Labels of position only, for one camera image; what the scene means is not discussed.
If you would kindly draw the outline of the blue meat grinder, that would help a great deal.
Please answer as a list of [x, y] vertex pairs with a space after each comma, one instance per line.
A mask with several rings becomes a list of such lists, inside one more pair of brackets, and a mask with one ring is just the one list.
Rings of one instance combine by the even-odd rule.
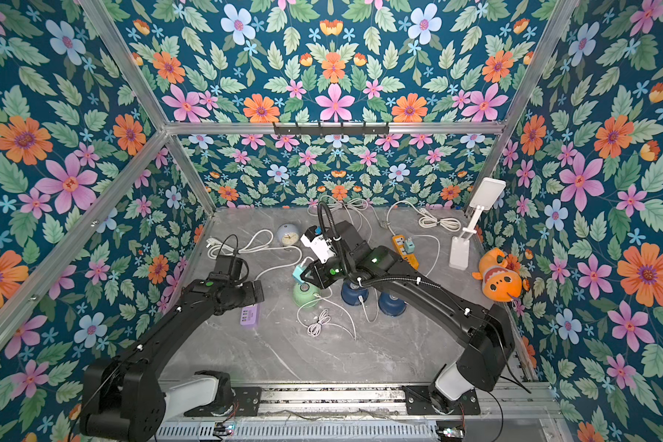
[[379, 310], [390, 317], [399, 317], [406, 310], [406, 303], [396, 296], [382, 292], [379, 295]]
[[343, 302], [349, 306], [360, 306], [368, 300], [368, 289], [344, 281], [341, 297]]

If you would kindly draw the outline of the green charger adapter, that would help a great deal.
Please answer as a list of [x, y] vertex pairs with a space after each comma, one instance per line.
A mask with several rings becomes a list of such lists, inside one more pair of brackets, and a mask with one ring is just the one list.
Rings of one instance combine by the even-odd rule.
[[303, 284], [306, 283], [306, 280], [303, 278], [305, 271], [306, 271], [306, 268], [303, 267], [302, 265], [297, 265], [295, 267], [294, 271], [293, 271], [293, 278], [300, 285], [303, 285]]

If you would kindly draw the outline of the green meat grinder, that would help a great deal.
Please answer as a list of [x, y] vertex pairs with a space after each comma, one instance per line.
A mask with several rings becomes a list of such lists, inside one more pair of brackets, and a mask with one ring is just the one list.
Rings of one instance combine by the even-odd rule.
[[320, 290], [309, 283], [296, 284], [292, 296], [300, 309], [313, 308], [319, 302]]

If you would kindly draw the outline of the blue meat grinder front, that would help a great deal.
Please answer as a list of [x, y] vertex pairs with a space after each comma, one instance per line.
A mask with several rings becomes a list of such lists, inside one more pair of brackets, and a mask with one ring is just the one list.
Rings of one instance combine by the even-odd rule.
[[379, 295], [379, 310], [390, 317], [399, 317], [406, 310], [406, 303], [396, 296], [382, 292]]

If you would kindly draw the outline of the teal charger adapter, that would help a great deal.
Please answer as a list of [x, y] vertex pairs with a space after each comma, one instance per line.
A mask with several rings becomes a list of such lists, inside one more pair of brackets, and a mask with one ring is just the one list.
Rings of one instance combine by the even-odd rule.
[[407, 254], [413, 254], [415, 250], [415, 244], [412, 238], [407, 238], [403, 243], [404, 251]]

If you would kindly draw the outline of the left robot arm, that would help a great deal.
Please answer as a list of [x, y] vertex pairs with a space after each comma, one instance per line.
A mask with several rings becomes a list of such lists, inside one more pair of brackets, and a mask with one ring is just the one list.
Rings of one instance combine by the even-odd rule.
[[86, 369], [79, 431], [117, 441], [149, 441], [161, 424], [196, 408], [215, 414], [235, 410], [230, 375], [215, 370], [161, 386], [159, 377], [193, 332], [212, 316], [264, 300], [263, 287], [248, 278], [241, 257], [224, 256], [206, 279], [189, 283], [179, 301], [149, 331], [115, 357]]

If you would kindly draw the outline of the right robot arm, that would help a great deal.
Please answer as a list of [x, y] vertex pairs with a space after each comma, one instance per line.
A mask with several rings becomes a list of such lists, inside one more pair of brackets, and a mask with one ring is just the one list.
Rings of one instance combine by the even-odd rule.
[[339, 281], [353, 289], [377, 289], [406, 302], [451, 334], [463, 352], [438, 372], [428, 388], [436, 409], [447, 412], [469, 390], [495, 389], [516, 347], [505, 308], [475, 304], [421, 274], [398, 252], [370, 247], [352, 224], [334, 220], [328, 204], [318, 205], [317, 217], [318, 224], [302, 237], [317, 257], [302, 271], [303, 282], [319, 289]]

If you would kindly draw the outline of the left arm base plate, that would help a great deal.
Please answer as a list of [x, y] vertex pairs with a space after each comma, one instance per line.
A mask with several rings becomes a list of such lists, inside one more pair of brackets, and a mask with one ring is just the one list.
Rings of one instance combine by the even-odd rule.
[[263, 389], [260, 387], [233, 387], [230, 393], [222, 394], [213, 403], [195, 408], [201, 416], [211, 417], [254, 417], [258, 415]]

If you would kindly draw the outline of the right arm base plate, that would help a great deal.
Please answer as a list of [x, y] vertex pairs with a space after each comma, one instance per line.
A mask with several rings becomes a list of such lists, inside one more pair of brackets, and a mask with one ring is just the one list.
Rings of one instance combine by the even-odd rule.
[[409, 415], [479, 415], [480, 403], [475, 390], [464, 392], [457, 401], [451, 401], [438, 392], [430, 392], [430, 386], [404, 385], [406, 412]]

